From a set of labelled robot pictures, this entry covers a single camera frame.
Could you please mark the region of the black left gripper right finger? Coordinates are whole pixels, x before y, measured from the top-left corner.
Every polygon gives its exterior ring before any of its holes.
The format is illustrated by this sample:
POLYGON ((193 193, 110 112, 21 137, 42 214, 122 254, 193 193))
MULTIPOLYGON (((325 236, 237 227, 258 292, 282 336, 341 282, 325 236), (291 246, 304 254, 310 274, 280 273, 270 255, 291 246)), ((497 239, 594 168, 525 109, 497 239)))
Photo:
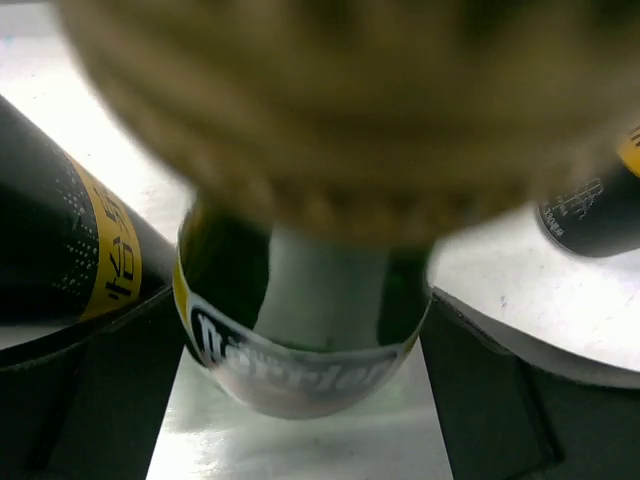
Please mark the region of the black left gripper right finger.
POLYGON ((639 375, 433 295, 420 333, 456 479, 636 479, 639 375))

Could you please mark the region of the black yellow soda can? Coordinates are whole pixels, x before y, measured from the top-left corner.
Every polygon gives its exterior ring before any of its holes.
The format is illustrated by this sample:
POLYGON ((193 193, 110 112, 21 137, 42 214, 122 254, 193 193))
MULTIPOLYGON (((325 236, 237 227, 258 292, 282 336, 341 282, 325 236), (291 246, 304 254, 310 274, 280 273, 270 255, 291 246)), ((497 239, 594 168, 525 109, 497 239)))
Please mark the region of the black yellow soda can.
POLYGON ((1 323, 71 325, 153 296, 174 247, 1 101, 1 323))

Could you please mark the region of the green glass bottle short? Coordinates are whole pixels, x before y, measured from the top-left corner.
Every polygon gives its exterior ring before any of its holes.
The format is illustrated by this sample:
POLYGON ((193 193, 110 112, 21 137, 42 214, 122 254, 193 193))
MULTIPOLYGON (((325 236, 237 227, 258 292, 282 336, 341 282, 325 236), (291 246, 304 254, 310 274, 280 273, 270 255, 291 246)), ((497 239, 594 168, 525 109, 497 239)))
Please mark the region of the green glass bottle short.
POLYGON ((639 114, 635 1, 61 1, 89 81, 194 188, 192 357, 286 419, 384 385, 433 245, 607 169, 639 114))

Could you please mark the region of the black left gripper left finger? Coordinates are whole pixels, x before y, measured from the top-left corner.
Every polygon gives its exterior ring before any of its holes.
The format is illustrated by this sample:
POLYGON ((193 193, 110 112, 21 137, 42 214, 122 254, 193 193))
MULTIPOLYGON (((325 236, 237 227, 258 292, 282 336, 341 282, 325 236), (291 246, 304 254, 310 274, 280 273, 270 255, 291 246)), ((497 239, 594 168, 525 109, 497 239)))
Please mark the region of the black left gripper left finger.
POLYGON ((1 350, 4 479, 146 477, 184 346, 171 289, 1 350))

